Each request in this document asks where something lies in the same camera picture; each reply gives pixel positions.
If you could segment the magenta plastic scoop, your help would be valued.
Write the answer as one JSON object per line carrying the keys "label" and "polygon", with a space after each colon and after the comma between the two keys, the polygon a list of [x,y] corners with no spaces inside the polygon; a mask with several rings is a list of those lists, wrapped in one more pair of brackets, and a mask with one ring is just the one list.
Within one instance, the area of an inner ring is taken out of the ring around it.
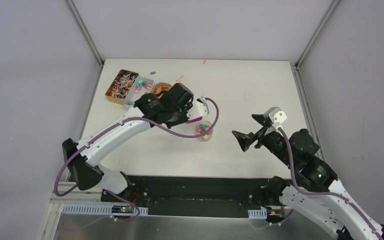
{"label": "magenta plastic scoop", "polygon": [[196,122],[200,122],[203,120],[203,117],[198,117],[198,118],[195,118],[195,119],[191,119],[189,121],[186,122],[186,124],[192,124],[192,123],[196,123]]}

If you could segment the clear plastic jar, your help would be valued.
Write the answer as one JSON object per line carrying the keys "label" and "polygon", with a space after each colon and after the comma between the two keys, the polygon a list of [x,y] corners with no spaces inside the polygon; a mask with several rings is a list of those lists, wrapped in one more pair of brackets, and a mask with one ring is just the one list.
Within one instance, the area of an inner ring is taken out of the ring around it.
{"label": "clear plastic jar", "polygon": [[197,138],[200,142],[208,142],[209,140],[211,140],[213,136],[213,130],[209,130],[211,126],[212,123],[207,120],[201,120],[196,124],[195,133],[197,135],[204,133],[203,136]]}

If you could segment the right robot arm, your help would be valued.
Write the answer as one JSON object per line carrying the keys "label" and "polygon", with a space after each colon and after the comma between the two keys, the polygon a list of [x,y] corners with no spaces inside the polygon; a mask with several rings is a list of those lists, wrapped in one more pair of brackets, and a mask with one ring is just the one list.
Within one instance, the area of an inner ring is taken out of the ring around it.
{"label": "right robot arm", "polygon": [[355,202],[336,172],[317,157],[319,145],[305,128],[287,137],[276,117],[254,114],[256,133],[232,131],[243,152],[265,147],[290,171],[291,180],[272,177],[252,199],[260,206],[285,205],[321,227],[335,240],[384,240],[384,224]]}

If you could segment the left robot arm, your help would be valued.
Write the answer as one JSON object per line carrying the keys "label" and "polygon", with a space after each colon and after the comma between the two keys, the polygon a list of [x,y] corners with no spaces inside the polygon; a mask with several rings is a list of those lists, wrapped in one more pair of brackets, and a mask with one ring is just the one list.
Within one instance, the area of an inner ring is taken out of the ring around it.
{"label": "left robot arm", "polygon": [[64,164],[56,179],[60,180],[64,170],[68,169],[75,182],[73,190],[99,187],[113,192],[120,202],[127,202],[133,195],[127,177],[104,167],[101,161],[120,145],[152,127],[175,135],[172,127],[201,118],[208,112],[206,98],[196,98],[182,83],[158,94],[143,94],[104,129],[78,141],[72,138],[63,141]]}

